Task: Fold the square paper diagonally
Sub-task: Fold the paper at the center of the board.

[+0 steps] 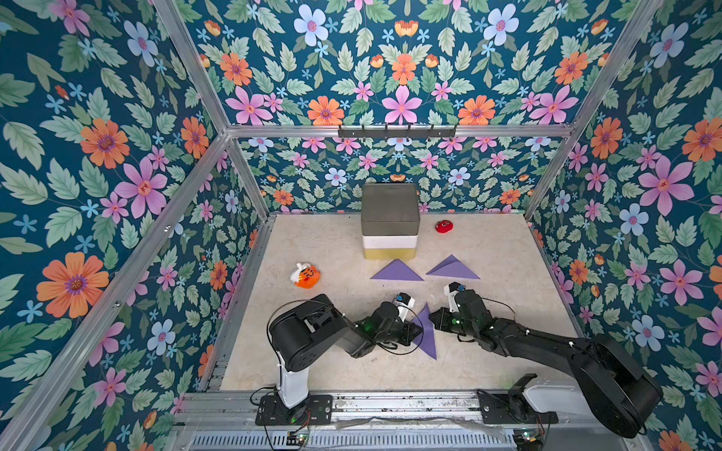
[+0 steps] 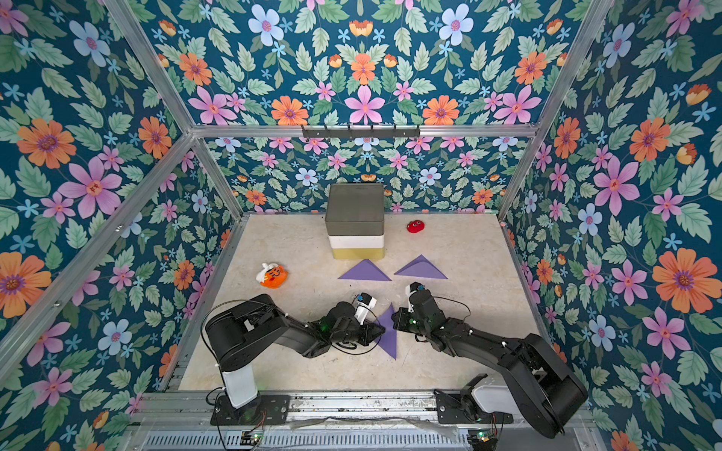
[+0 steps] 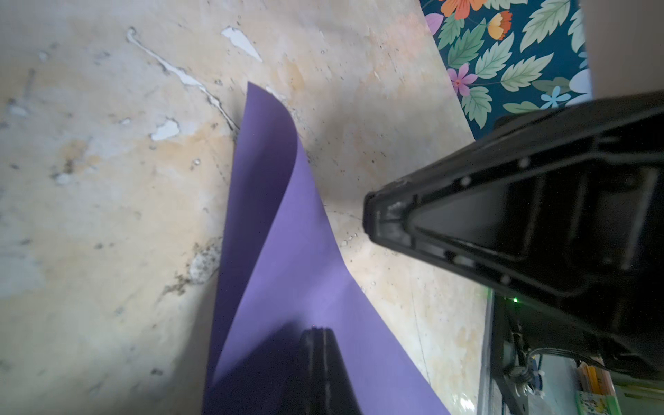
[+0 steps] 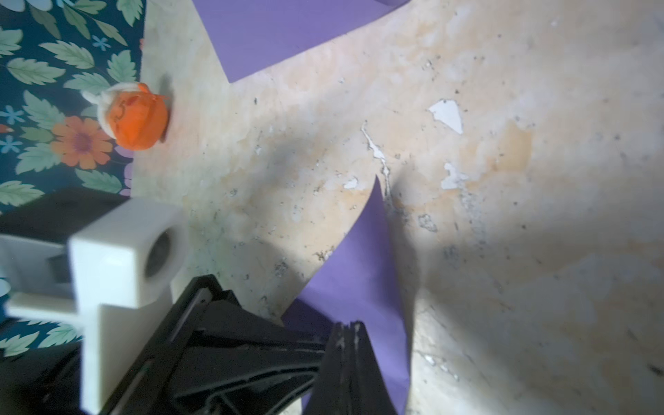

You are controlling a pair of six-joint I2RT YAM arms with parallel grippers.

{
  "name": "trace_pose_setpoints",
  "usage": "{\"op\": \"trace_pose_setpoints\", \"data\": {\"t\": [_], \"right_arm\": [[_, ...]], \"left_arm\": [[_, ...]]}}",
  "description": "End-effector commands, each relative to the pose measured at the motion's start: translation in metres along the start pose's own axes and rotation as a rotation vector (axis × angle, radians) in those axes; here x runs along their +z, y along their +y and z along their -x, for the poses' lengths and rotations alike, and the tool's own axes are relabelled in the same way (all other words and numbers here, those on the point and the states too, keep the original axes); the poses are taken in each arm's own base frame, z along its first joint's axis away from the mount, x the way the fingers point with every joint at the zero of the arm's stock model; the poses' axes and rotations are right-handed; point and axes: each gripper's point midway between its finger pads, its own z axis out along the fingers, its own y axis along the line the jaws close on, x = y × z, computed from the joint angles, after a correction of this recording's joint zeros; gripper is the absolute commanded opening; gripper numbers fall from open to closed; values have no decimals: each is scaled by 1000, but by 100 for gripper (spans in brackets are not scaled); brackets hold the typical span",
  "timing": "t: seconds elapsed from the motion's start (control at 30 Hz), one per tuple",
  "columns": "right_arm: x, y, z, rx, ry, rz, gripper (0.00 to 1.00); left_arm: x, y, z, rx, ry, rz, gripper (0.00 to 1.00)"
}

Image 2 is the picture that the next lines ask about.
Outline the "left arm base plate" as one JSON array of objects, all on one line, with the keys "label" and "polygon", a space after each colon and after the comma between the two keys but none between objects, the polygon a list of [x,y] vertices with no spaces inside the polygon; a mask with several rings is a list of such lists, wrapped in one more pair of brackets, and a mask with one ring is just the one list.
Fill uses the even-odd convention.
[{"label": "left arm base plate", "polygon": [[211,417],[213,426],[277,426],[286,423],[291,397],[287,395],[259,395],[244,407],[235,408],[226,394],[214,402]]}]

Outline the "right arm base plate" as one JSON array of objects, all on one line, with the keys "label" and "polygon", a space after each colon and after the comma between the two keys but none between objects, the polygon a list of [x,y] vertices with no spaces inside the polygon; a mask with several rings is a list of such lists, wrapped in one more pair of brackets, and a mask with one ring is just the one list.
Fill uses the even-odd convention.
[{"label": "right arm base plate", "polygon": [[458,392],[434,389],[437,420],[442,425],[506,425],[519,415],[511,392],[488,373],[474,377]]}]

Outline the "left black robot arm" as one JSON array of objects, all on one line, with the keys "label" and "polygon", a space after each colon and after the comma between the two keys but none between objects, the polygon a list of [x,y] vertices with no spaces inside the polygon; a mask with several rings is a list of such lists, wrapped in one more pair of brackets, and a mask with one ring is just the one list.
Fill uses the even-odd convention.
[{"label": "left black robot arm", "polygon": [[375,299],[361,293],[341,301],[321,318],[302,322],[284,312],[268,294],[206,319],[201,339],[214,357],[224,394],[233,410],[246,409],[259,398],[252,362],[272,345],[280,345],[306,359],[330,349],[352,354],[358,347],[376,347],[387,331],[378,318],[368,321]]}]

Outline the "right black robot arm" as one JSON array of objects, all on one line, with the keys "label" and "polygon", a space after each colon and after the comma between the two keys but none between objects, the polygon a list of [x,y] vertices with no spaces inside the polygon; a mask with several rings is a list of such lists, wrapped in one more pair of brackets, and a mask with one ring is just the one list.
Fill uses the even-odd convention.
[{"label": "right black robot arm", "polygon": [[492,368],[505,381],[522,417],[553,439],[586,402],[589,392],[538,334],[497,336],[445,315],[419,282],[406,288],[408,306],[392,315],[398,332],[422,336],[439,353]]}]

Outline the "purple paper square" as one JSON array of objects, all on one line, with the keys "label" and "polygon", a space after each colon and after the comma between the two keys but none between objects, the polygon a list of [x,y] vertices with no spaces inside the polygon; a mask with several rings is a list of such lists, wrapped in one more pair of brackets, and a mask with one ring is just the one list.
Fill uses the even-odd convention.
[{"label": "purple paper square", "polygon": [[364,259],[342,274],[339,280],[390,282],[391,278],[378,268],[371,260]]},{"label": "purple paper square", "polygon": [[404,265],[400,270],[395,272],[395,275],[447,280],[447,276],[423,255],[419,255]]},{"label": "purple paper square", "polygon": [[393,360],[398,358],[398,336],[394,328],[394,306],[391,304],[387,310],[374,322],[385,328],[385,332],[376,339],[378,346]]}]

